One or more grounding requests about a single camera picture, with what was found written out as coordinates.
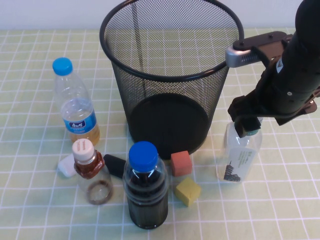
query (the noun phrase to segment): yellow cube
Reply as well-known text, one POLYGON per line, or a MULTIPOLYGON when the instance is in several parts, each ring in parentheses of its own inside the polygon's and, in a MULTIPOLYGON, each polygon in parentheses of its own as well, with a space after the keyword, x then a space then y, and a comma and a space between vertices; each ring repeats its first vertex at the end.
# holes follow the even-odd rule
POLYGON ((187 207, 189 207, 201 193, 201 187, 196 184, 190 177, 187 177, 176 186, 174 194, 187 207))

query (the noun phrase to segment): dark soda bottle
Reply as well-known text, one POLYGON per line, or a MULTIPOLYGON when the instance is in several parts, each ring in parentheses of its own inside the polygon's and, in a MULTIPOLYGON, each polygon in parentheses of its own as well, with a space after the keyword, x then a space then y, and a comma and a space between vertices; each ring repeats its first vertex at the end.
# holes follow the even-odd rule
POLYGON ((140 141, 131 147, 123 186, 134 224, 155 229, 164 223, 168 215, 168 174, 152 143, 140 141))

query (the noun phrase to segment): trash can rim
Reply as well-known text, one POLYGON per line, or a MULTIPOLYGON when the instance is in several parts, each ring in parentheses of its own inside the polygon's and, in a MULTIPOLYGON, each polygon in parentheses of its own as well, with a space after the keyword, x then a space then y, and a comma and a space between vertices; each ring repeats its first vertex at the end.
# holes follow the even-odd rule
MULTIPOLYGON (((120 69, 126 71, 127 73, 134 75, 138 78, 142 78, 142 79, 147 79, 150 81, 156 81, 156 82, 162 82, 162 83, 179 83, 179 82, 188 82, 188 81, 194 81, 197 79, 201 79, 201 78, 205 78, 208 77, 216 72, 218 72, 219 70, 223 69, 224 67, 227 66, 226 61, 221 62, 220 64, 205 70, 205 71, 201 71, 199 73, 195 73, 195 74, 190 74, 190 75, 180 75, 180 76, 160 76, 160 75, 154 75, 154 74, 149 74, 146 72, 142 72, 136 69, 133 69, 130 66, 127 66, 126 64, 122 63, 121 61, 119 61, 110 51, 106 41, 105 41, 105 31, 106 31, 106 27, 107 24, 109 23, 109 21, 111 20, 111 18, 122 8, 124 8, 125 6, 132 4, 134 2, 137 2, 140 0, 126 0, 122 3, 120 3, 119 5, 117 5, 115 8, 113 8, 108 14, 107 16, 104 18, 101 27, 100 27, 100 33, 99 33, 99 38, 100 38, 100 44, 101 47, 104 51, 104 53, 106 54, 106 56, 110 59, 110 61, 117 65, 120 69)), ((232 19, 234 20, 235 24, 237 25, 238 28, 238 32, 239 32, 239 39, 242 40, 245 37, 245 33, 244 33, 244 28, 242 26, 242 23, 240 21, 240 19, 238 18, 238 16, 226 5, 224 5, 223 3, 217 1, 217 0, 202 0, 204 2, 208 2, 210 4, 216 5, 218 7, 220 7, 222 10, 224 10, 227 14, 229 14, 232 19)))

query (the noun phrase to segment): orange cube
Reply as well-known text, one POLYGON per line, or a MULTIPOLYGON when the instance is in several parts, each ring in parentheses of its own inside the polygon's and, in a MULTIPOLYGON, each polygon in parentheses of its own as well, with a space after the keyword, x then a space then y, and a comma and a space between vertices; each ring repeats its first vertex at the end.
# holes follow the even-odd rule
POLYGON ((181 151, 171 154, 171 170, 175 177, 191 174, 192 162, 188 151, 181 151))

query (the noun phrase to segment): plastic bottle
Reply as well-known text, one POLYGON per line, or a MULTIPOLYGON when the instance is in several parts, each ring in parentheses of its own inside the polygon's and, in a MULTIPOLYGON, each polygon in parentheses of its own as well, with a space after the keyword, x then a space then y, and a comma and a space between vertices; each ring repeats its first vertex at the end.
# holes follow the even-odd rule
POLYGON ((262 133, 260 130, 240 138, 235 124, 230 122, 224 135, 222 160, 217 166, 217 175, 220 181, 242 182, 260 150, 261 143, 262 133))
POLYGON ((132 221, 142 229, 159 227, 168 215, 168 174, 156 147, 147 141, 134 144, 123 174, 132 221))
POLYGON ((93 145, 97 144, 100 131, 86 86, 73 72, 72 63, 68 58, 56 59, 52 68, 56 74, 54 100, 70 133, 70 139, 73 142, 89 139, 93 145))
POLYGON ((73 143, 72 153, 74 169, 78 173, 78 185, 86 193, 89 203, 106 203, 112 196, 113 184, 101 153, 86 138, 73 143))

